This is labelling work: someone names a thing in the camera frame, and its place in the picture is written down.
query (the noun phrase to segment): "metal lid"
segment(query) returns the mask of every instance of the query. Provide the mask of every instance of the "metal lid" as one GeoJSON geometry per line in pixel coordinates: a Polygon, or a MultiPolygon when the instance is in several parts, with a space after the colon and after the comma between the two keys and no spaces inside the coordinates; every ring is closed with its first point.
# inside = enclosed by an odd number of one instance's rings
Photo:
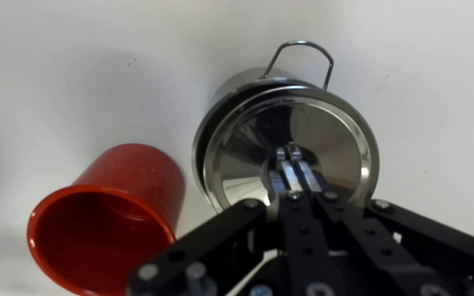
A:
{"type": "Polygon", "coordinates": [[[287,143],[301,147],[305,161],[330,186],[365,204],[376,184],[378,150],[361,115],[299,81],[259,84],[217,104],[197,132],[194,166],[210,204],[217,211],[245,198],[269,204],[263,166],[287,143]]]}

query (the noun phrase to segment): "pot handle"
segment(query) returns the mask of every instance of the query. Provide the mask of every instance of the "pot handle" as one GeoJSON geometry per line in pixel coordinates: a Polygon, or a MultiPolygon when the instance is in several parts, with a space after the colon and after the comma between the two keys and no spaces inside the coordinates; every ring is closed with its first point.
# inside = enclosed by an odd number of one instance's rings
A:
{"type": "Polygon", "coordinates": [[[264,79],[264,78],[269,74],[269,71],[271,71],[276,58],[279,56],[279,53],[281,53],[284,48],[289,48],[289,46],[307,46],[307,48],[314,48],[314,50],[317,50],[319,53],[324,55],[324,58],[329,61],[329,68],[327,68],[327,71],[325,71],[324,82],[322,82],[322,89],[325,91],[325,89],[329,87],[330,74],[332,74],[332,69],[333,69],[333,59],[332,59],[332,56],[330,56],[324,48],[320,48],[320,46],[315,45],[315,43],[305,41],[305,40],[296,40],[296,41],[282,43],[282,45],[274,51],[274,55],[273,55],[273,58],[271,58],[271,61],[269,61],[264,74],[261,76],[261,79],[264,79]]]}

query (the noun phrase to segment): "red cup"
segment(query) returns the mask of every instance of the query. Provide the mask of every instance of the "red cup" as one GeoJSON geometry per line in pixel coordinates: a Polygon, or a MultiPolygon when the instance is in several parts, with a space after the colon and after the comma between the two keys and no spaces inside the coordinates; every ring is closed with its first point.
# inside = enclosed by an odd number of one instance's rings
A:
{"type": "Polygon", "coordinates": [[[174,242],[184,198],[179,168],[156,148],[120,145],[31,212],[39,268],[75,295],[124,295],[129,273],[174,242]]]}

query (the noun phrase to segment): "white surface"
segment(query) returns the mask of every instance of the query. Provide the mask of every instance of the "white surface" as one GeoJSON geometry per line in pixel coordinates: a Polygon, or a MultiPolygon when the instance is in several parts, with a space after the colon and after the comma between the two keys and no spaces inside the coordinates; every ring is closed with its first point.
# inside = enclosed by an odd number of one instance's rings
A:
{"type": "MultiPolygon", "coordinates": [[[[189,160],[210,96],[294,38],[330,51],[329,91],[376,133],[376,198],[474,234],[474,2],[0,2],[0,295],[65,295],[27,255],[27,214],[116,143],[167,152],[177,232],[203,222],[189,160]]],[[[281,66],[317,82],[324,63],[281,66]]]]}

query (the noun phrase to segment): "lid handle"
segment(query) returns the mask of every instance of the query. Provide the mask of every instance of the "lid handle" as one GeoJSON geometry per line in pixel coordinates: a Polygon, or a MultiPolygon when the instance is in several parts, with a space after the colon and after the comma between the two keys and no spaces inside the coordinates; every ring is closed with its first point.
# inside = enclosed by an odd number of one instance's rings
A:
{"type": "Polygon", "coordinates": [[[296,41],[287,41],[287,43],[282,43],[273,55],[264,74],[261,76],[263,79],[269,74],[276,58],[279,56],[279,53],[284,50],[284,48],[289,48],[289,46],[309,46],[309,48],[314,48],[317,50],[319,53],[322,53],[322,56],[329,61],[329,68],[325,71],[325,78],[324,78],[324,82],[322,82],[322,89],[325,91],[329,87],[329,81],[330,81],[330,76],[332,76],[332,69],[333,69],[333,59],[332,56],[324,50],[320,48],[319,45],[315,43],[310,43],[310,41],[305,41],[305,40],[296,40],[296,41]]]}

